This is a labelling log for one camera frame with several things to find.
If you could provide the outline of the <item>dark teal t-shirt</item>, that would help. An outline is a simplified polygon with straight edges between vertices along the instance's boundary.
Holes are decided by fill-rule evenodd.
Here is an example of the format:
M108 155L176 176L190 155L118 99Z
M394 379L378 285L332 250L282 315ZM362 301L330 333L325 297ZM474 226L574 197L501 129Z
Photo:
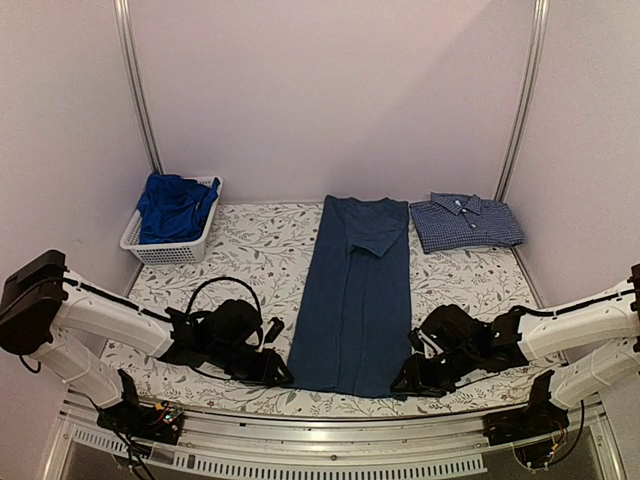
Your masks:
M326 196L287 359L294 388L390 396L411 321L407 203Z

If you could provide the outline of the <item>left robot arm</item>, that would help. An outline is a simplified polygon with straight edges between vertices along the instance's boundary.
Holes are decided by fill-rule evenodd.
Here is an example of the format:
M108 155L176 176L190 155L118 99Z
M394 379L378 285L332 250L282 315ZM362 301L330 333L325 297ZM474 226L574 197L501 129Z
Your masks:
M148 426L133 379L100 361L75 336L84 331L126 344L160 362L197 370L204 364L232 380L292 384L283 358L269 348L282 330L263 328L257 300L226 300L215 310L157 311L103 290L67 268L49 250L7 277L1 293L1 348L28 356L87 396L128 434Z

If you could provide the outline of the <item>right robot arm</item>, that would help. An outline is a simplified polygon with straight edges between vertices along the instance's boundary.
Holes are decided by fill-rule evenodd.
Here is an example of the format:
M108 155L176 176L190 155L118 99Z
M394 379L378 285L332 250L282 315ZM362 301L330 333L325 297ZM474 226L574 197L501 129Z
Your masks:
M491 322L456 305L437 307L409 339L415 352L390 390L442 397L466 374L524 367L550 354L597 343L579 361L539 375L525 406L483 419L494 443L568 427L568 412L586 397L639 371L639 268L607 292L551 310L514 306Z

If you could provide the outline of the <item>white plastic laundry basket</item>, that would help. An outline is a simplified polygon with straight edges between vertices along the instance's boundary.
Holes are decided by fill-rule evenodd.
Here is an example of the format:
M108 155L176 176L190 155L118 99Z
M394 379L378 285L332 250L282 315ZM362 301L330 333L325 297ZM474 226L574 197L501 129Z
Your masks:
M202 261L222 187L219 176L150 174L120 248L145 265Z

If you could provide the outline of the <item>floral patterned table mat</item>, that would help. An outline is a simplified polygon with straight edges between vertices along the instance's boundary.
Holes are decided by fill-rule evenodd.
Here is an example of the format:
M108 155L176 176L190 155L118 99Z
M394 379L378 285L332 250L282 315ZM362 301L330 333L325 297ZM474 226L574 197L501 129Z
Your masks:
M257 300L265 319L285 324L274 348L287 355L313 255L322 208L315 203L223 205L217 209L205 259L197 264L144 267L130 292L157 309L212 310L227 299ZM437 306L455 304L490 321L515 305L532 306L533 295L513 253L479 247L425 254L409 236L412 322L419 325ZM110 341L102 360L124 369L148 399L265 415L317 418L379 418L479 411L523 403L533 380L557 367L551 355L499 374L465 376L442 398L368 399L292 388L264 389L224 379L220 370L199 371L162 364Z

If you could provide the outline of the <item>folded blue checkered shirt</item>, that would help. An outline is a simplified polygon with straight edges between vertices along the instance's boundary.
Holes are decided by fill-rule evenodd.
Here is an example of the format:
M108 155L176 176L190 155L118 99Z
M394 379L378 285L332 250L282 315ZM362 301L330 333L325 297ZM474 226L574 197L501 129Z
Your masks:
M506 203L477 195L431 193L409 205L425 254L466 247L510 248L525 235Z

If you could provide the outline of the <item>bright blue garment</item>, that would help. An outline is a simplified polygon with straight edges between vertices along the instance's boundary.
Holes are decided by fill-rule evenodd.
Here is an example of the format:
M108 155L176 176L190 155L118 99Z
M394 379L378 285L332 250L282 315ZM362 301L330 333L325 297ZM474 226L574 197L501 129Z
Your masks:
M220 186L218 177L206 185L178 175L150 174L137 204L141 216L139 243L185 243L199 239L219 197Z

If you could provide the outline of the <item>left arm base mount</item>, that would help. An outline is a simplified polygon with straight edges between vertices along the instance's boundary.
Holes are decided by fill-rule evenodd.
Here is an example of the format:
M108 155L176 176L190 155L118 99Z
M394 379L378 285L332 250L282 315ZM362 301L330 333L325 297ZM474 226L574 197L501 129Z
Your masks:
M167 401L145 406L122 401L98 408L98 425L122 435L167 445L177 445L184 425L184 410Z

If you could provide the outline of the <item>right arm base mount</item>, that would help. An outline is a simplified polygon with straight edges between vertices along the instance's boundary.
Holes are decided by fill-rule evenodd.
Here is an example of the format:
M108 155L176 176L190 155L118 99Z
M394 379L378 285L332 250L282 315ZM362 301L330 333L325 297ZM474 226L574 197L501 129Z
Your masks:
M567 410L545 401L487 414L482 424L483 435L496 446L564 430L569 420Z

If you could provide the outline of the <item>right aluminium frame post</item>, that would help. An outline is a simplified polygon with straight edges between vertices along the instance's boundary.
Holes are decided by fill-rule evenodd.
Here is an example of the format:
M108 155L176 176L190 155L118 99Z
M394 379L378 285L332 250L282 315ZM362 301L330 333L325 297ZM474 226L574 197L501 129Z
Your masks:
M526 124L529 117L531 104L534 98L540 64L543 57L548 16L549 0L536 0L534 2L531 34L527 50L523 80L518 96L517 108L513 125L510 130L509 140L505 152L502 169L495 190L494 199L505 202L515 173L519 151L524 139Z

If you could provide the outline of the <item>aluminium frame post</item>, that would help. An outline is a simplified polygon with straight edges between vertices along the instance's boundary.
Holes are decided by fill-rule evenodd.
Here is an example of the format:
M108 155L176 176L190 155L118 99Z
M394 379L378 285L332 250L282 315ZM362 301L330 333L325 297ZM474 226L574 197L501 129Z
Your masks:
M136 52L130 2L127 0L114 0L113 4L125 72L141 132L143 147L145 149L151 171L153 173L162 174L163 165L153 131Z
M540 64L543 57L548 16L549 0L536 0L534 2L531 34L527 50L523 80L518 96L517 108L513 125L510 130L509 140L505 152L502 169L495 190L494 199L505 202L515 173L519 151L524 139L526 124L529 117L531 104L534 98Z

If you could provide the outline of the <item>left aluminium frame post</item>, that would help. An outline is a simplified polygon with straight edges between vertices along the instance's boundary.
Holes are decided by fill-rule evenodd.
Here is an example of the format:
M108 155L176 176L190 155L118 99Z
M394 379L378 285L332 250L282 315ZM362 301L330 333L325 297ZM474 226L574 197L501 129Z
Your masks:
M163 165L153 131L136 52L130 2L127 0L114 0L113 4L125 72L141 132L143 147L145 149L151 171L153 173L162 174Z

